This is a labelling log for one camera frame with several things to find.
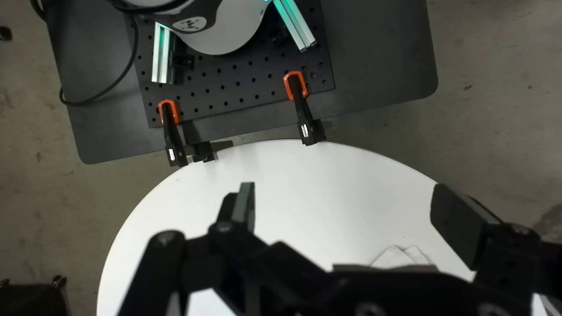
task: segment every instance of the metal base plate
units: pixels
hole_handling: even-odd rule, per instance
[[[163,98],[177,100],[182,121],[282,102],[282,76],[289,70],[305,74],[310,95],[335,90],[321,0],[296,4],[317,46],[300,53],[270,5],[256,35],[233,54],[205,56],[189,51],[192,70],[184,74],[184,84],[150,83],[154,28],[150,19],[138,21],[136,72],[148,126],[159,126],[156,105]]]

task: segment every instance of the floor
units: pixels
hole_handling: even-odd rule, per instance
[[[428,9],[438,91],[333,121],[329,139],[403,162],[562,241],[562,2],[428,0]],[[92,316],[110,241],[173,170],[163,155],[82,165],[43,25],[20,0],[1,2],[0,25],[13,32],[0,44],[0,279],[64,274],[73,314]],[[284,137],[294,130],[235,142]]]

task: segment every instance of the black cable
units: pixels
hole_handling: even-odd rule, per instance
[[[163,11],[171,11],[182,4],[185,4],[187,0],[171,0],[168,4],[163,5],[154,5],[154,7],[136,7],[136,5],[129,5],[124,0],[108,0],[117,11],[126,12],[126,14],[154,14],[154,12],[163,12]]]
[[[40,19],[45,19],[41,0],[29,0],[29,4],[33,7],[34,14]],[[129,69],[134,65],[134,56],[138,53],[138,25],[136,25],[136,21],[133,18],[129,18],[129,21],[131,21],[131,28],[133,28],[133,47],[131,47],[131,54],[129,54],[122,72],[106,88],[103,88],[101,91],[98,91],[98,93],[94,93],[94,95],[91,95],[87,98],[82,98],[82,100],[66,100],[64,90],[59,88],[57,98],[59,98],[61,104],[69,105],[69,107],[89,105],[89,104],[99,100],[101,97],[105,97],[110,90],[113,90],[126,77]]]

